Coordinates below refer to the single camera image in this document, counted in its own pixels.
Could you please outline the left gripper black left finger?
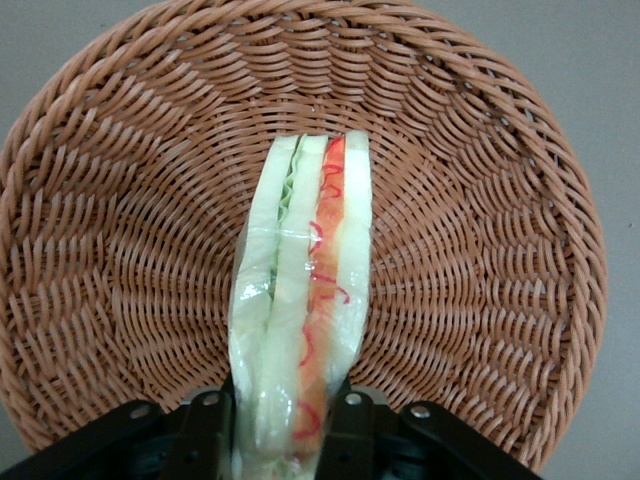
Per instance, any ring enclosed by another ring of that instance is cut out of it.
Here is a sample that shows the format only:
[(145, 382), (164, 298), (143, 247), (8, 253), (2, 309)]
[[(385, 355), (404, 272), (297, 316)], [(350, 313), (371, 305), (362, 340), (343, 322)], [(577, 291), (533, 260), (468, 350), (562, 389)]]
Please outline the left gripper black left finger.
[(204, 389), (169, 413), (123, 404), (1, 473), (3, 479), (230, 479), (234, 399)]

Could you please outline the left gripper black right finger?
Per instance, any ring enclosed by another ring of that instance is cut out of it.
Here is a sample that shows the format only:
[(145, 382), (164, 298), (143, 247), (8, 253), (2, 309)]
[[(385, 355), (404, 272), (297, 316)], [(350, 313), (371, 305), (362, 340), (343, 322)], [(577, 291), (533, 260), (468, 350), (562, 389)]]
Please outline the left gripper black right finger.
[(335, 396), (320, 479), (537, 479), (528, 467), (432, 401), (395, 412), (371, 387)]

